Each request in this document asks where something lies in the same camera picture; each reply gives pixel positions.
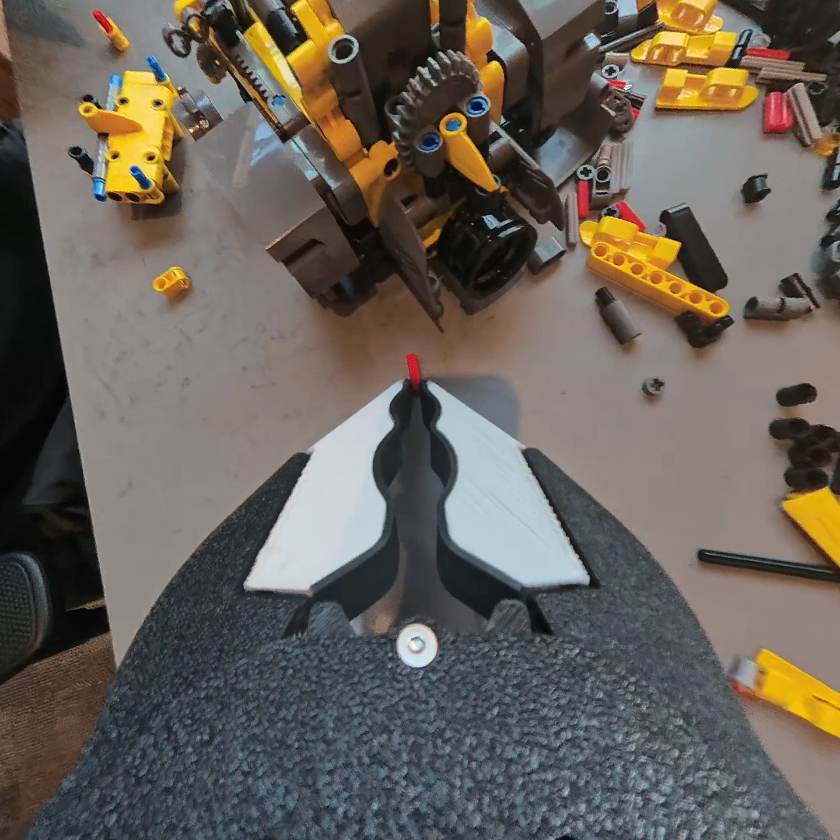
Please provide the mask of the yellow grey brick vehicle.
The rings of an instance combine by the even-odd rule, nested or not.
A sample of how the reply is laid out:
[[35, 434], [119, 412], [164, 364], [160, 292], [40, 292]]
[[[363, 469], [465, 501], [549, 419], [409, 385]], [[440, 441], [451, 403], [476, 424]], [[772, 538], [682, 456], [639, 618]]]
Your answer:
[[608, 2], [174, 2], [172, 53], [245, 103], [179, 91], [207, 169], [324, 308], [396, 275], [438, 326], [573, 244], [561, 189], [632, 106], [599, 71]]

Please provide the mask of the yellow panel with grey axle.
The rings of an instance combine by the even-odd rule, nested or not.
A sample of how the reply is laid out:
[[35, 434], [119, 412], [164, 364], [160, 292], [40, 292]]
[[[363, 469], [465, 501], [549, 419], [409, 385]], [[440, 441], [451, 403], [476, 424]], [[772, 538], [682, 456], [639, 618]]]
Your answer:
[[98, 203], [157, 206], [179, 192], [170, 169], [184, 132], [174, 115], [178, 91], [156, 56], [147, 70], [113, 73], [100, 113], [83, 121], [96, 134], [91, 193]]

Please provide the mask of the pile of loose brick pieces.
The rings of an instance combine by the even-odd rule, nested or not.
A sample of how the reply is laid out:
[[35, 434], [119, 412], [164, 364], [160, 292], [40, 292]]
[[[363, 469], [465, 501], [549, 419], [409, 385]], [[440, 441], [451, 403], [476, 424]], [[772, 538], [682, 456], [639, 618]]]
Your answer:
[[792, 557], [838, 579], [838, 292], [817, 275], [822, 159], [761, 136], [759, 105], [672, 109], [694, 77], [628, 65], [648, 94], [629, 217], [585, 222], [549, 317], [552, 452], [711, 620], [758, 646], [736, 692], [838, 736], [838, 582], [742, 570]]

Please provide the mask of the person's black clothing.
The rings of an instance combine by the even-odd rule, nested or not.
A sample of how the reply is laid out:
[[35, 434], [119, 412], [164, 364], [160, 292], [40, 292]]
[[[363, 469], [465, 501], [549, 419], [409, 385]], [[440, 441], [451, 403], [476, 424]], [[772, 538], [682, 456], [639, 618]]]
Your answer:
[[2, 553], [49, 581], [45, 658], [105, 634], [102, 574], [60, 345], [25, 134], [1, 128]]

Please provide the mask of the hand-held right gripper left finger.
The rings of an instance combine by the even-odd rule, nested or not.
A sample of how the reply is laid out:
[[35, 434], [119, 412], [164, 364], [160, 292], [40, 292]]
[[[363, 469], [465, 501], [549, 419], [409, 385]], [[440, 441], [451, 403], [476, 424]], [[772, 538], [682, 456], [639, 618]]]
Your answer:
[[388, 491], [412, 410], [413, 388], [398, 381], [310, 447], [246, 592], [336, 602], [361, 614], [391, 589], [400, 549]]

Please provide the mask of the grey desk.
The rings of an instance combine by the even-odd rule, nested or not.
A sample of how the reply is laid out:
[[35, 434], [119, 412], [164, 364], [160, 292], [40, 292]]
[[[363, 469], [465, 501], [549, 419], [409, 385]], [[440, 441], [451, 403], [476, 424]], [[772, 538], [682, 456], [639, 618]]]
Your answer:
[[[204, 730], [221, 721], [228, 737], [218, 751], [238, 749], [248, 721], [269, 714], [269, 759], [290, 764], [291, 782], [266, 792], [258, 811], [261, 836], [374, 838], [549, 838], [564, 829], [542, 808], [562, 810], [568, 831], [586, 832], [573, 810], [586, 797], [614, 800], [650, 823], [649, 837], [757, 837], [737, 820], [770, 815], [758, 793], [736, 794], [740, 811], [720, 828], [658, 829], [665, 808], [721, 801], [733, 781], [733, 747], [688, 752], [686, 700], [654, 712], [664, 685], [638, 677], [633, 701], [619, 708], [612, 687], [619, 669], [668, 657], [700, 711], [701, 690], [732, 708], [729, 717], [753, 746], [760, 740], [794, 790], [838, 836], [838, 739], [783, 709], [737, 696], [723, 673], [736, 654], [722, 649], [711, 620], [658, 556], [552, 452], [551, 397], [541, 395], [553, 329], [585, 267], [579, 247], [541, 280], [525, 279], [485, 312], [468, 317], [451, 301], [444, 333], [396, 280], [351, 318], [311, 301], [250, 237], [185, 140], [177, 213], [134, 219], [131, 211], [95, 204], [66, 147], [88, 130], [77, 98], [106, 85], [109, 47], [83, 2], [6, 2], [18, 98], [35, 179], [50, 278], [58, 310], [70, 397], [80, 440], [93, 530], [106, 592], [115, 655], [127, 655], [113, 685], [133, 685], [141, 656], [150, 666], [175, 657], [172, 680], [153, 677], [175, 705], [166, 716], [196, 711]], [[179, 266], [192, 288], [176, 299], [153, 289]], [[198, 618], [185, 644], [198, 653], [216, 645], [231, 666], [218, 678], [187, 674], [186, 650], [175, 642], [173, 609], [148, 652], [153, 601], [199, 543], [289, 457], [362, 408], [406, 373], [418, 354], [423, 372], [479, 413], [501, 421], [539, 449], [639, 538], [684, 596], [715, 652], [710, 676], [701, 657], [677, 659], [686, 639], [675, 623], [641, 625], [626, 658], [617, 643], [534, 641], [548, 663], [514, 665], [502, 638], [443, 631], [440, 652], [425, 670], [396, 656], [394, 634], [282, 639], [278, 622], [246, 635], [246, 657], [233, 654], [234, 631], [222, 612]]]

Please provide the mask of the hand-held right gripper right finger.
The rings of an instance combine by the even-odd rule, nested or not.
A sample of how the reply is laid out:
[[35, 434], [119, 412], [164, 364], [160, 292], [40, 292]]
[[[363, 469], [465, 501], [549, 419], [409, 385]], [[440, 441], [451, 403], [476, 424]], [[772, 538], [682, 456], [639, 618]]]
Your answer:
[[503, 601], [588, 587], [592, 576], [532, 471], [525, 447], [434, 381], [423, 383], [437, 504], [437, 572], [477, 614]]

